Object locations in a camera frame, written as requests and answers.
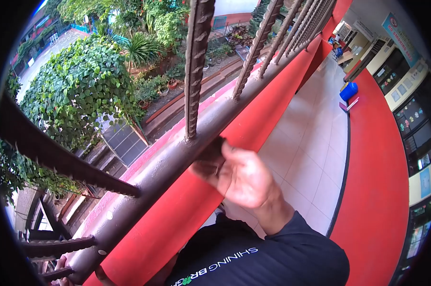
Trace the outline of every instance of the palm plant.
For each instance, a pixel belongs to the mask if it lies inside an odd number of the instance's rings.
[[[110,25],[106,22],[100,20],[95,21],[95,29],[98,36],[106,37],[108,41],[114,40],[114,33]]]
[[[132,67],[143,67],[155,63],[163,54],[160,43],[151,35],[143,32],[136,32],[124,44],[124,49],[129,70]]]

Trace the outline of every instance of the black t-shirt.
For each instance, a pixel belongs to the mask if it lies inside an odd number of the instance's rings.
[[[312,230],[298,211],[279,233],[264,240],[245,222],[219,221],[189,240],[165,286],[343,286],[347,282],[349,260],[344,250]]]

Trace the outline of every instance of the blue bucket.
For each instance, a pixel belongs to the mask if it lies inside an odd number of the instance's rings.
[[[347,83],[346,87],[339,93],[339,96],[347,101],[358,92],[358,86],[355,82]]]

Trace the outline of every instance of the blue gate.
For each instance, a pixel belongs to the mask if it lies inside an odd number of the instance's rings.
[[[214,30],[222,29],[225,27],[226,16],[223,17],[215,17],[214,24],[212,25]]]

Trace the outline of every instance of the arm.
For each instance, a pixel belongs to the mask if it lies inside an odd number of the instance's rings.
[[[235,148],[225,141],[225,158],[219,174],[209,174],[198,162],[190,171],[214,186],[225,198],[252,209],[268,235],[278,233],[293,216],[294,209],[284,200],[282,191],[256,152]]]

